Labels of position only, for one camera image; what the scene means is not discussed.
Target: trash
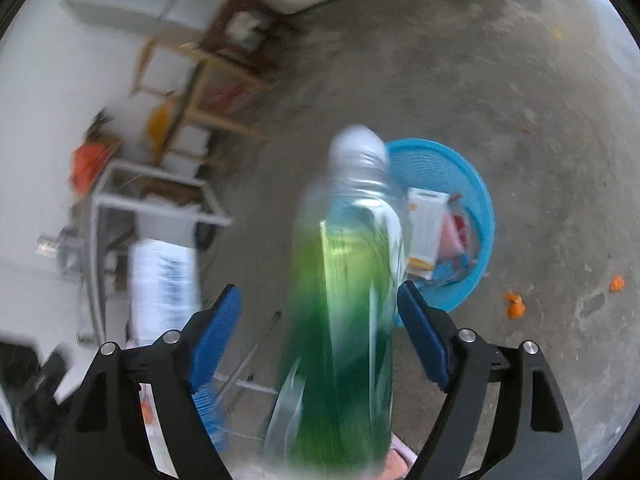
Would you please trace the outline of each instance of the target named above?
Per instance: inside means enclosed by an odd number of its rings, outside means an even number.
[[[524,313],[527,311],[527,307],[522,303],[521,296],[508,292],[504,295],[504,299],[509,301],[507,306],[507,316],[509,319],[518,319],[519,317],[524,316]]]
[[[625,279],[619,274],[617,276],[614,276],[613,280],[611,280],[611,283],[609,283],[609,290],[611,292],[620,292],[624,288],[625,288]]]

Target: concrete floor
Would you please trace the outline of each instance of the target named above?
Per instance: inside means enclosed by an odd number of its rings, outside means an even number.
[[[337,0],[300,20],[306,34],[256,119],[271,140],[244,147],[225,191],[235,223],[204,261],[209,296],[229,282],[244,295],[223,367],[286,304],[292,219],[334,133],[363,123],[384,140],[437,140],[476,166],[497,219],[488,272],[452,316],[496,344],[540,344],[587,476],[640,402],[640,52],[617,13],[607,0]],[[611,294],[615,274],[626,289]],[[507,320],[508,290],[528,306],[519,320]],[[254,361],[258,381],[275,380],[283,334]],[[393,428],[419,449],[444,396],[403,330],[394,344]],[[269,404],[257,397],[231,426],[255,433]]]

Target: green liquid bottle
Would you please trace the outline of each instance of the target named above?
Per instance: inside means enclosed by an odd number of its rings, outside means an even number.
[[[291,466],[363,474],[391,438],[392,329],[406,272],[407,209],[382,141],[341,132],[330,176],[294,235],[292,325],[265,450]]]

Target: pink object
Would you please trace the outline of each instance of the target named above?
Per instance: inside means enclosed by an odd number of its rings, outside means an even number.
[[[439,260],[455,258],[465,253],[464,240],[461,239],[461,233],[457,226],[460,223],[460,219],[456,217],[450,210],[447,210],[442,222],[442,236],[440,237],[440,249],[438,250]]]

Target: white bottle cap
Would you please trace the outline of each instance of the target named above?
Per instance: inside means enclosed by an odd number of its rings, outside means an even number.
[[[329,165],[333,169],[349,166],[389,166],[385,143],[362,124],[352,124],[334,137],[329,147]]]

